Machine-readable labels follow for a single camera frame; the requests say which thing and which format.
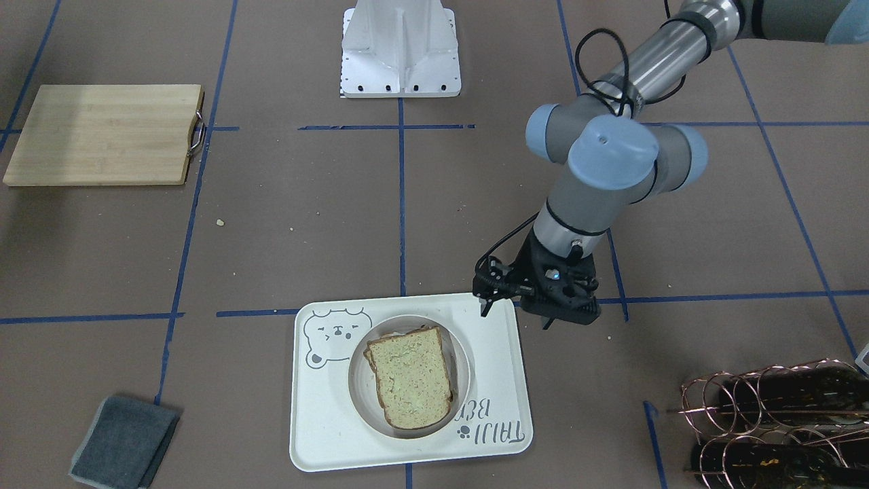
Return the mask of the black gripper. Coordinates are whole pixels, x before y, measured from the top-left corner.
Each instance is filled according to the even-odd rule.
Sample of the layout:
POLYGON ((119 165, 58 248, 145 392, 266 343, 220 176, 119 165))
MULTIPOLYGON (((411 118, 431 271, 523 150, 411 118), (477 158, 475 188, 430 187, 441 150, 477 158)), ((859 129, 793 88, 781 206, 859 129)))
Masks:
POLYGON ((528 233, 515 260, 504 264, 492 254, 475 266, 473 294, 487 318, 498 300, 519 298, 525 312, 541 316, 547 331, 555 320, 590 325, 600 316, 599 287, 593 255, 578 240, 569 242, 565 257, 549 251, 533 232, 528 233))

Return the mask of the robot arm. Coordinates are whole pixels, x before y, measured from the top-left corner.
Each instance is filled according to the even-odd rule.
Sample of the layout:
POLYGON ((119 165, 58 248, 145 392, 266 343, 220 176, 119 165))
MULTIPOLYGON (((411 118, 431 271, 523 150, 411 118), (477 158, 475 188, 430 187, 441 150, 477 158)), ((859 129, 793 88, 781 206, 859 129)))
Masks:
POLYGON ((633 52, 590 80, 573 103, 535 109, 525 143, 563 170, 528 235, 505 264, 485 253, 472 293, 487 316, 500 300, 548 322, 589 325, 600 316, 593 250, 621 211, 695 182, 709 160, 707 143, 686 125, 646 127, 643 108, 677 92, 685 75, 736 40, 810 41, 847 46, 867 41, 866 1, 685 1, 633 52))

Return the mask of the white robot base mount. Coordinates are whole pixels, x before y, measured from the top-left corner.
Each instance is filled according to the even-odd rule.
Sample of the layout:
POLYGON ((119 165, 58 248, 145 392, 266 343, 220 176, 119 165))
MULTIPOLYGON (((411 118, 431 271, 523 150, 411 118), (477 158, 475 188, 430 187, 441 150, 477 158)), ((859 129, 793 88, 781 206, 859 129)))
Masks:
POLYGON ((441 1, 358 1, 342 19, 339 93, 347 98, 456 97, 456 16, 441 1))

